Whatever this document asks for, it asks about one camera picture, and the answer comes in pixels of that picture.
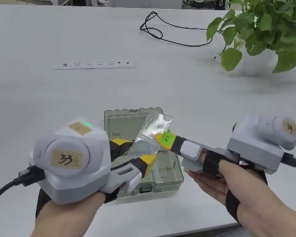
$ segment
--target transparent green box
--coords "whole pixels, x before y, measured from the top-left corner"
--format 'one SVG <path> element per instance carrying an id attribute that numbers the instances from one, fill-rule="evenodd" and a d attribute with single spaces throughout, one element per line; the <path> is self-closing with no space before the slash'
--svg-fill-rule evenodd
<path id="1" fill-rule="evenodd" d="M 151 112 L 163 114 L 161 108 L 144 108 L 131 110 L 104 111 L 104 129 L 109 139 L 120 138 L 134 140 L 147 115 Z M 127 154 L 117 158 L 112 165 L 116 166 L 127 161 Z M 118 196 L 134 196 L 140 193 L 159 193 L 178 190 L 184 181 L 178 156 L 164 148 L 157 154 L 156 163 L 149 174 L 131 192 L 121 189 Z"/>

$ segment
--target table surface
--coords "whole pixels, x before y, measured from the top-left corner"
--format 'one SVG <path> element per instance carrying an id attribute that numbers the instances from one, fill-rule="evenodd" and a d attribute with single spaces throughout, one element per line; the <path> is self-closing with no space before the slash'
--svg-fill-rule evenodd
<path id="1" fill-rule="evenodd" d="M 208 146 L 226 147 L 245 113 L 296 119 L 296 69 L 268 78 L 229 74 L 213 60 L 224 44 L 187 48 L 140 32 L 150 9 L 0 5 L 0 188 L 27 166 L 28 152 L 46 130 L 75 117 L 101 121 L 108 109 L 162 107 L 172 130 Z M 218 11 L 157 10 L 174 24 L 204 27 Z M 170 40 L 198 44 L 204 31 L 152 22 Z M 65 70 L 69 60 L 133 60 L 134 69 Z M 296 169 L 280 166 L 272 190 L 296 210 Z M 0 236 L 29 236 L 38 185 L 0 198 Z M 87 237 L 174 236 L 235 224 L 225 208 L 194 182 L 175 193 L 122 198 L 98 211 Z"/>

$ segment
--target wrist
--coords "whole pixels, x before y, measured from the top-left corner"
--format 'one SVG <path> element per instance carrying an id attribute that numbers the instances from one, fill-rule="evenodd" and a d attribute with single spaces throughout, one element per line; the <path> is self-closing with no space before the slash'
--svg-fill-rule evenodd
<path id="1" fill-rule="evenodd" d="M 271 235 L 274 237 L 296 237 L 296 212 L 284 205 L 278 214 L 272 223 Z"/>

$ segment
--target human hand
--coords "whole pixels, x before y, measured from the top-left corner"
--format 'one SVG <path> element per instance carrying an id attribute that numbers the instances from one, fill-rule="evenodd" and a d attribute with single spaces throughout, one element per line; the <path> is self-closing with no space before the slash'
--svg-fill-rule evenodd
<path id="1" fill-rule="evenodd" d="M 49 201 L 40 211 L 31 237 L 82 237 L 105 199 L 103 193 L 97 192 L 66 205 Z"/>
<path id="2" fill-rule="evenodd" d="M 296 212 L 285 206 L 260 176 L 226 160 L 220 161 L 219 171 L 223 175 L 220 180 L 191 171 L 188 174 L 204 192 L 223 205 L 230 190 L 240 201 L 239 222 L 254 236 L 296 237 Z"/>

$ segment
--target electrical outlet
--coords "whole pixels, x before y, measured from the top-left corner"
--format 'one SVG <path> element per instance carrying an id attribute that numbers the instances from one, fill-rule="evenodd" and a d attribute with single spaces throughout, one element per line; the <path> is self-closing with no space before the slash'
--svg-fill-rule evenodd
<path id="1" fill-rule="evenodd" d="M 72 70 L 72 69 L 113 69 L 113 68 L 134 68 L 136 67 L 132 61 L 129 60 L 94 60 L 94 61 L 74 61 L 66 62 L 56 66 L 55 70 Z"/>

